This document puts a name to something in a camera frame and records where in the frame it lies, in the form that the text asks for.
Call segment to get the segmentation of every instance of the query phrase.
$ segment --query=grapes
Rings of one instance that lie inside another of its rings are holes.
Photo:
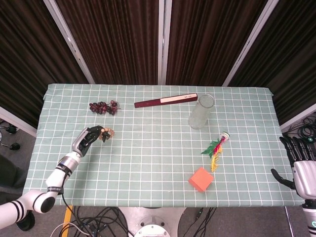
[[[115,115],[116,111],[119,109],[118,102],[111,100],[109,104],[100,101],[98,103],[89,103],[90,110],[97,114],[105,114],[108,112],[111,115]]]

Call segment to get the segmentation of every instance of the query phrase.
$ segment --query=orange cube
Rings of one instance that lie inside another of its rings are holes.
[[[212,183],[213,179],[214,177],[212,175],[203,169],[203,167],[200,167],[189,179],[189,183],[200,192],[203,192]]]

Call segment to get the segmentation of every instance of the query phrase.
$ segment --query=glass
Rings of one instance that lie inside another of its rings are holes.
[[[211,95],[202,95],[194,110],[190,113],[189,126],[193,129],[201,129],[205,126],[208,114],[214,106],[215,100]]]

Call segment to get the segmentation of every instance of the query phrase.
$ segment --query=green checkered tablecloth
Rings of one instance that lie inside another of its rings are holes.
[[[134,108],[134,102],[197,92],[211,94],[215,106],[201,130],[188,126],[196,102]],[[91,102],[116,100],[115,116],[99,115]],[[266,88],[51,84],[44,96],[37,138],[24,192],[46,191],[45,180],[86,127],[115,131],[112,140],[92,144],[65,185],[72,205],[207,207],[299,205],[294,191],[272,176],[275,168],[292,179],[280,127]],[[188,179],[210,158],[200,153],[222,131],[219,167],[206,192]],[[58,198],[57,204],[63,204]]]

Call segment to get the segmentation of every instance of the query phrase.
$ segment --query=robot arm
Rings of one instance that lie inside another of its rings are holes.
[[[63,193],[65,182],[79,165],[81,157],[85,156],[90,145],[98,138],[105,142],[113,135],[114,132],[109,128],[101,126],[85,128],[72,144],[72,152],[59,161],[46,180],[48,187],[46,193],[30,190],[18,200],[0,205],[0,229],[23,220],[28,211],[48,212],[54,206],[57,195]]]
[[[316,158],[304,140],[280,137],[293,171],[293,181],[283,179],[275,169],[271,172],[281,184],[296,190],[305,203],[302,205],[311,237],[316,237]]]

